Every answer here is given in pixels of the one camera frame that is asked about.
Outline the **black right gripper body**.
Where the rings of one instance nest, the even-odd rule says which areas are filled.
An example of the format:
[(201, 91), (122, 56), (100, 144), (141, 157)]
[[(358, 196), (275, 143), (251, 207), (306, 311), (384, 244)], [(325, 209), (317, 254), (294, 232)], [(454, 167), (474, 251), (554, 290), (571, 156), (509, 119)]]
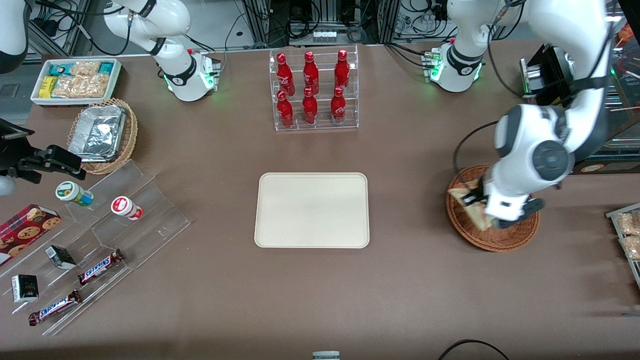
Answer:
[(34, 155), (34, 148), (27, 139), (34, 133), (34, 130), (0, 119), (0, 175), (6, 176), (9, 168)]

